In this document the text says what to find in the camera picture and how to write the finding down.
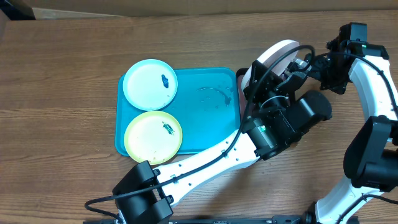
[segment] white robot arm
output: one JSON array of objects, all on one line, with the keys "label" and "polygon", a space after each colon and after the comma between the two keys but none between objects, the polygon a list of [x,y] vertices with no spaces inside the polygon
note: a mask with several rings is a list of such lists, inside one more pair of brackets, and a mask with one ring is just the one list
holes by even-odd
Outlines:
[{"label": "white robot arm", "polygon": [[[398,185],[398,152],[386,151],[384,146],[388,140],[398,145],[398,106],[393,100],[398,98],[398,92],[385,48],[368,44],[366,25],[354,23],[341,27],[339,36],[328,43],[331,52],[327,58],[314,58],[313,48],[302,46],[312,49],[312,58],[294,58],[298,45],[293,40],[283,40],[250,68],[238,70],[237,76],[244,75],[241,89],[245,97],[257,105],[256,113],[244,119],[238,130],[188,159],[155,169],[147,161],[136,165],[113,189],[114,196],[91,200],[85,207],[114,216],[90,205],[115,199],[119,208],[115,223],[167,223],[173,214],[172,207],[196,188],[226,172],[278,155],[299,141],[312,126],[331,118],[331,105],[319,92],[310,90],[295,99],[295,90],[307,77],[321,81],[321,90],[338,94],[345,92],[347,82],[353,82],[366,122],[346,151],[345,176],[325,198],[304,213],[305,217],[295,217],[294,223],[345,224],[369,200],[366,196],[391,191]],[[152,192],[155,189],[160,200]],[[272,218],[264,222],[276,221]]]},{"label": "white robot arm", "polygon": [[[382,57],[375,56],[365,56],[365,59],[384,71],[384,75],[388,79],[394,95],[398,97],[397,90],[390,75],[389,61]],[[382,77],[377,74],[377,71],[362,60],[355,59],[349,70],[349,79],[354,83],[358,91],[365,121],[367,121],[370,116],[379,115],[387,116],[390,120],[397,120],[386,85]],[[366,194],[381,195],[383,191],[372,187],[353,187],[351,179],[344,176],[333,190],[315,205],[317,222],[322,224],[337,223],[341,214],[347,211],[350,206]],[[345,224],[348,219],[369,200],[371,200],[371,198],[367,201],[362,200],[345,215],[340,223]]]}]

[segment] black cable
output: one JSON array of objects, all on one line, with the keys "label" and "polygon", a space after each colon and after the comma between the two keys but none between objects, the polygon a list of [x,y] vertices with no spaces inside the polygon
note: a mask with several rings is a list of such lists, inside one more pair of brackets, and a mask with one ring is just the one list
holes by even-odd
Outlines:
[{"label": "black cable", "polygon": [[91,204],[94,204],[94,203],[99,203],[99,202],[106,202],[106,201],[110,201],[110,200],[116,200],[116,199],[121,199],[121,198],[133,197],[133,196],[135,196],[135,195],[139,195],[139,194],[142,194],[142,193],[144,193],[144,192],[148,192],[148,191],[151,191],[151,190],[154,190],[154,189],[161,188],[161,187],[163,187],[163,186],[165,186],[165,185],[167,185],[167,184],[171,184],[171,183],[173,183],[173,182],[175,182],[175,181],[177,181],[177,180],[180,180],[180,179],[182,179],[182,178],[184,178],[184,177],[187,177],[187,176],[189,176],[189,175],[191,175],[191,174],[194,174],[194,173],[196,173],[196,172],[198,172],[198,171],[201,171],[201,170],[203,170],[203,169],[206,169],[207,167],[209,167],[209,166],[213,165],[214,163],[218,162],[220,159],[226,157],[226,156],[228,155],[228,153],[230,152],[230,150],[232,150],[233,146],[236,144],[236,141],[238,141],[239,135],[242,133],[243,124],[244,124],[244,122],[245,122],[245,120],[246,120],[246,117],[248,116],[248,113],[249,113],[249,108],[250,108],[249,105],[252,103],[253,98],[254,98],[254,95],[257,93],[257,91],[258,91],[258,89],[259,89],[259,87],[260,87],[260,84],[265,80],[265,78],[266,78],[266,76],[268,75],[268,73],[269,73],[279,62],[281,62],[283,59],[285,59],[285,58],[286,58],[287,56],[289,56],[290,54],[292,54],[292,53],[294,53],[294,52],[296,52],[296,51],[298,51],[298,50],[302,50],[302,49],[309,49],[309,50],[311,51],[311,55],[312,55],[312,56],[311,56],[311,60],[310,60],[309,63],[307,64],[307,66],[305,66],[304,68],[300,69],[299,71],[305,71],[309,66],[311,66],[311,64],[312,64],[313,61],[315,60],[315,57],[314,57],[314,55],[315,55],[315,49],[314,49],[311,45],[300,45],[300,46],[295,47],[295,48],[289,50],[288,52],[284,53],[282,56],[280,56],[280,57],[268,68],[268,70],[265,72],[265,74],[263,74],[263,76],[262,76],[262,77],[260,78],[260,80],[257,82],[257,85],[254,87],[253,91],[252,91],[251,94],[249,95],[248,103],[247,103],[248,106],[247,106],[246,109],[244,110],[244,113],[243,113],[243,120],[241,121],[241,125],[239,126],[238,133],[235,135],[235,138],[232,140],[231,144],[230,144],[229,147],[225,150],[225,152],[223,152],[223,153],[222,153],[221,155],[219,155],[217,158],[215,158],[215,159],[213,159],[212,161],[210,161],[210,162],[208,162],[208,163],[206,163],[206,164],[204,164],[204,165],[202,165],[202,166],[200,166],[200,167],[198,167],[198,168],[196,168],[196,169],[193,169],[193,170],[191,170],[191,171],[189,171],[189,172],[187,172],[187,173],[185,173],[185,174],[181,174],[181,175],[178,176],[178,177],[174,177],[173,179],[167,180],[167,181],[165,181],[165,182],[162,182],[162,183],[160,183],[160,184],[154,185],[154,186],[152,186],[152,187],[147,187],[147,188],[145,188],[145,189],[141,189],[141,190],[129,192],[129,193],[126,193],[126,194],[113,195],[113,196],[107,196],[107,197],[103,197],[103,198],[96,198],[96,199],[93,199],[93,200],[89,200],[89,201],[87,201],[87,202],[85,203],[85,208],[86,208],[87,210],[89,210],[89,211],[92,211],[92,212],[97,212],[97,213],[101,213],[101,214],[103,214],[103,215],[109,215],[109,216],[111,216],[111,217],[114,217],[114,218],[116,218],[119,222],[122,223],[121,218],[118,217],[116,214],[111,213],[111,212],[107,212],[107,211],[104,211],[104,210],[100,210],[100,209],[97,209],[97,208],[93,208],[93,207],[91,207],[90,205],[91,205]]},{"label": "black cable", "polygon": [[358,55],[355,55],[355,54],[345,53],[345,52],[328,52],[328,53],[317,55],[316,58],[329,56],[329,55],[346,55],[346,56],[358,58],[358,59],[362,60],[363,62],[367,63],[373,69],[375,69],[375,71],[377,71],[378,75],[381,76],[381,78],[384,81],[384,84],[386,85],[388,94],[390,96],[392,108],[393,108],[393,110],[394,110],[394,112],[395,112],[395,114],[397,116],[397,119],[398,119],[398,106],[397,106],[397,102],[396,102],[396,99],[395,99],[395,96],[394,96],[394,92],[392,91],[391,85],[390,85],[387,77],[385,76],[385,74],[384,74],[384,72],[382,70],[380,70],[377,66],[375,66],[372,62],[370,62],[369,60],[365,59],[364,57],[361,57],[361,56],[358,56]]},{"label": "black cable", "polygon": [[341,221],[344,220],[344,217],[349,214],[350,211],[352,211],[352,209],[354,209],[357,205],[359,205],[359,203],[361,203],[363,200],[366,201],[367,198],[377,198],[379,200],[394,204],[394,205],[398,205],[398,201],[395,200],[391,200],[382,196],[378,196],[378,195],[373,195],[373,194],[367,194],[367,195],[362,195],[361,198],[357,199],[354,204],[352,204],[349,208],[347,208],[347,210],[344,211],[343,214],[340,215],[340,219],[337,221],[337,224],[340,224]]}]

